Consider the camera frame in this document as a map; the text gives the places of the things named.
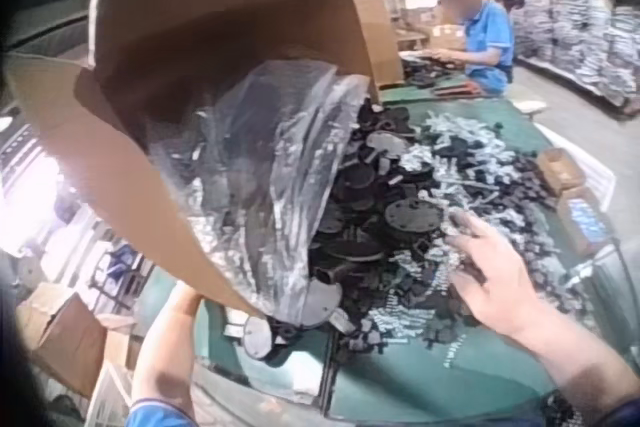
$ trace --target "workbench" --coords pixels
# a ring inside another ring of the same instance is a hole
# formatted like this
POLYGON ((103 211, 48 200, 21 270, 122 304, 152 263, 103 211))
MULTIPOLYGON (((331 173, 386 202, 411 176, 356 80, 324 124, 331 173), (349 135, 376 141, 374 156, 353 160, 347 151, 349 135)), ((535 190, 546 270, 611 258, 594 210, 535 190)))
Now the workbench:
MULTIPOLYGON (((502 123, 502 138, 510 148, 533 151, 550 145, 507 100, 403 99, 403 89, 407 88, 385 91, 383 98, 406 106, 413 125, 421 125, 430 112, 446 112, 489 125, 502 123)), ((555 213, 548 212, 546 217, 562 265, 571 269, 584 262, 572 251, 555 213)), ((154 270, 136 309, 143 329, 159 312, 174 282, 162 269, 154 270)), ((584 285, 604 337, 623 351, 629 344, 628 325, 616 309, 612 290, 617 286, 598 270, 584 285)), ((383 354, 354 355, 338 366, 331 358, 335 339, 329 330, 306 332, 300 342, 265 364, 248 358, 242 347, 222 334, 223 312, 216 304, 203 303, 196 322, 198 356, 227 377, 262 392, 296 402, 315 399, 334 419, 379 425, 478 419, 515 411, 526 414, 538 407, 540 396, 554 389, 531 356, 482 327, 466 332, 451 368, 443 366, 447 346, 436 344, 428 350, 419 339, 389 345, 383 354)))

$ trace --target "hand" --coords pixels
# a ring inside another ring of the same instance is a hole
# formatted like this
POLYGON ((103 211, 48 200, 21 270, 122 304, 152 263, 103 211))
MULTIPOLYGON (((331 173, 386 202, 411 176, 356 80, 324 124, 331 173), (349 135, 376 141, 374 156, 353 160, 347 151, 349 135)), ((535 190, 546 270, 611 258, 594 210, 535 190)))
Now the hand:
POLYGON ((425 51, 427 57, 440 60, 441 62, 454 62, 458 59, 458 52, 449 49, 433 49, 425 51))
POLYGON ((480 285, 457 271, 451 282, 480 322, 499 334, 518 336, 546 311, 522 258, 506 238, 474 214, 457 211, 452 220, 472 236, 449 237, 447 243, 468 254, 487 280, 480 285))

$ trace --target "ceiling light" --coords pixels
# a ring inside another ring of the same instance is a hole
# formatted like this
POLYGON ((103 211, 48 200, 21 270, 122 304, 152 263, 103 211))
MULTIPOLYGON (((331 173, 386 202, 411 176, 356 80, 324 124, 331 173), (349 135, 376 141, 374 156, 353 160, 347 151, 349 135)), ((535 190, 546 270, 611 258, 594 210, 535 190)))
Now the ceiling light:
POLYGON ((11 125, 11 122, 13 122, 13 117, 9 117, 9 116, 0 117, 0 132, 4 132, 5 130, 7 130, 11 125))

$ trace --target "cardboard box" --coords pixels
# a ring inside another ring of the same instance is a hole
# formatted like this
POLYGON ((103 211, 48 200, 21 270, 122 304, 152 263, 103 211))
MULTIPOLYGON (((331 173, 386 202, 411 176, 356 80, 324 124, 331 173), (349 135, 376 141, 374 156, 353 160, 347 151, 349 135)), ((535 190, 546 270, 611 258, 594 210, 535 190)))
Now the cardboard box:
POLYGON ((42 283, 16 309, 33 361, 62 385, 91 397, 106 329, 72 289, 42 283))
POLYGON ((42 145, 137 251, 210 299, 260 315, 207 258, 145 156, 144 119, 179 122, 203 85, 224 91, 266 59, 320 59, 372 77, 354 1, 92 0, 89 28, 93 69, 7 59, 42 145))
POLYGON ((142 337, 133 335, 135 320, 132 317, 113 314, 96 316, 107 329, 104 345, 104 361, 133 371, 142 347, 142 337))
POLYGON ((594 255, 611 242, 613 235, 611 223, 606 215, 600 211, 600 203, 588 187, 582 186, 564 191, 558 200, 556 210, 578 255, 594 255), (575 221, 574 214, 572 214, 572 199, 580 199, 589 206, 589 211, 593 213, 593 219, 589 223, 591 225, 601 224, 603 231, 606 232, 601 240, 590 239, 584 230, 584 225, 575 221))
POLYGON ((431 29, 429 49, 466 50, 467 37, 461 25, 436 25, 431 29))
POLYGON ((397 37, 384 0, 354 0, 377 86, 404 82, 397 37))
POLYGON ((564 149, 543 150, 538 154, 537 163, 545 182, 556 195, 583 186, 587 181, 580 166, 564 149))

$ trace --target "factory floor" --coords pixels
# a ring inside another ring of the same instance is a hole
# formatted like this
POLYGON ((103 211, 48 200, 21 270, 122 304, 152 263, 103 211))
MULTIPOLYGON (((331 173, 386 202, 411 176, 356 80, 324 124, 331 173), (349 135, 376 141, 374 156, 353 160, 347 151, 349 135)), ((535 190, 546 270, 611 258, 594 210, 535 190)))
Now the factory floor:
MULTIPOLYGON (((578 145, 616 175, 616 190, 607 213, 640 290, 640 117, 616 121, 585 98, 524 67, 516 67, 514 78, 549 106, 535 117, 536 123, 578 145)), ((618 266, 611 270, 622 285, 627 284, 618 266)))

